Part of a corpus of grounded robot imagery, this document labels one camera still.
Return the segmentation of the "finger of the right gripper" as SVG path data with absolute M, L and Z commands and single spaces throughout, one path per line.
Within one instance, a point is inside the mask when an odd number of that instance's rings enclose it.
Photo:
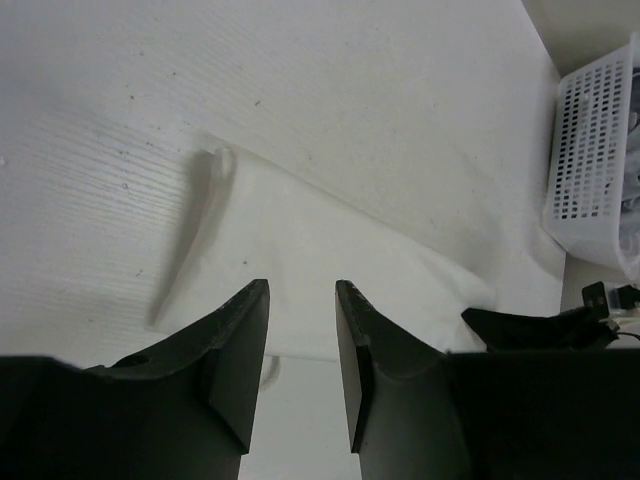
M 615 327 L 587 307 L 551 317 L 467 308 L 461 317 L 491 353 L 598 350 L 615 341 Z

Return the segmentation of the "white tank top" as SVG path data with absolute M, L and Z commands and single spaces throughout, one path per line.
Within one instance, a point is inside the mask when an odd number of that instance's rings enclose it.
M 275 163 L 222 139 L 199 141 L 207 186 L 192 239 L 152 321 L 172 334 L 255 279 L 269 284 L 261 385 L 284 358 L 336 361 L 335 284 L 348 280 L 385 316 L 440 351 L 483 342 L 462 319 L 491 309 L 484 280 Z

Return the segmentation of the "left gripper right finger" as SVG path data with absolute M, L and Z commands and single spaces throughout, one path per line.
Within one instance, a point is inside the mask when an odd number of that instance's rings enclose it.
M 349 443 L 365 479 L 635 479 L 639 352 L 442 352 L 335 286 Z

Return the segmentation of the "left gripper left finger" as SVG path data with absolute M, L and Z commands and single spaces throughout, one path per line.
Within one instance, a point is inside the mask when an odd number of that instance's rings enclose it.
M 112 366 L 1 360 L 5 479 L 234 479 L 249 451 L 269 285 Z

